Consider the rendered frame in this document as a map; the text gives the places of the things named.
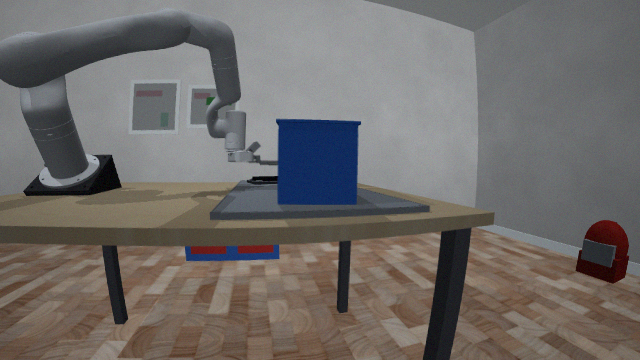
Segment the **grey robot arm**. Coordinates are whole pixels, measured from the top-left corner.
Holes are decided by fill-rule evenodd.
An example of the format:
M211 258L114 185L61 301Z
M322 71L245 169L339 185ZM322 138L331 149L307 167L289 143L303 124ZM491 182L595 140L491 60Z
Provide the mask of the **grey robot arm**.
M103 59L184 42L210 52L217 89L206 111L210 136L225 138L227 150L245 150L246 112L231 110L225 120L218 118L220 108L241 98L234 35L220 20L162 8L43 34L23 32L0 41L0 79L20 88L22 114L44 160L39 175L43 186L72 187L100 168L97 157L85 155L68 104L65 74ZM253 142L245 151L254 153L260 146Z

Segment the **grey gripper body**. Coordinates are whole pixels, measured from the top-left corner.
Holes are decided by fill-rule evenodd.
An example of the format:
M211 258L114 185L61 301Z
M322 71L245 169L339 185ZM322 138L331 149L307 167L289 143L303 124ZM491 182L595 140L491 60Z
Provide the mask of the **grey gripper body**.
M228 153L228 162L230 161L252 162L253 161L253 152L243 151L243 150L226 150L226 152L230 152Z

